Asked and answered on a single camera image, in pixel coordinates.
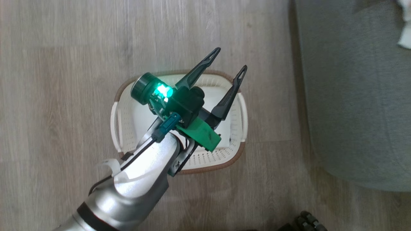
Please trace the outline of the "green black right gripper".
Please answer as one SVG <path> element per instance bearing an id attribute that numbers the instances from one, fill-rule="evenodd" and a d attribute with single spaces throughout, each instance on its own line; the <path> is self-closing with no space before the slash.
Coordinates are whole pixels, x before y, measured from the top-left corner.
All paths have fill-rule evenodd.
<path id="1" fill-rule="evenodd" d="M 207 151 L 213 151 L 220 143 L 221 137 L 199 117 L 205 94 L 201 89 L 193 88 L 220 51 L 220 47 L 215 48 L 180 79 L 175 87 L 167 85 L 150 72 L 133 83 L 131 97 L 142 105 L 148 104 L 152 113 L 161 120 L 151 135 L 156 142 L 161 142 L 170 130 L 177 130 Z M 233 79 L 231 88 L 212 109 L 211 114 L 217 120 L 226 119 L 247 70 L 248 66 L 244 65 Z"/>

